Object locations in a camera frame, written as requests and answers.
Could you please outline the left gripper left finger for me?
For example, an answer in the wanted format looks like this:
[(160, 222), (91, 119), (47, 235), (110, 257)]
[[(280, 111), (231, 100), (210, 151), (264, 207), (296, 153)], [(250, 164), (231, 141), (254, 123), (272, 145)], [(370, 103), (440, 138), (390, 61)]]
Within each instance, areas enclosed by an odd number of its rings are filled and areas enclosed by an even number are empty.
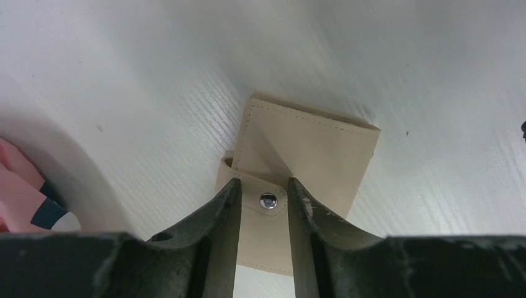
[(2, 297), (231, 297), (242, 185), (144, 241), (129, 233), (5, 234)]

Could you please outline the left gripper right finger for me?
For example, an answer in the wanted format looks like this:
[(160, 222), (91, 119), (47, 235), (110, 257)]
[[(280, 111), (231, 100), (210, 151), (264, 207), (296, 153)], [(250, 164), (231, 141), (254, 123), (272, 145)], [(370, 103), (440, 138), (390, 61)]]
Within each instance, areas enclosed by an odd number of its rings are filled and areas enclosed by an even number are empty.
[(525, 237), (377, 237), (287, 186), (297, 297), (524, 297)]

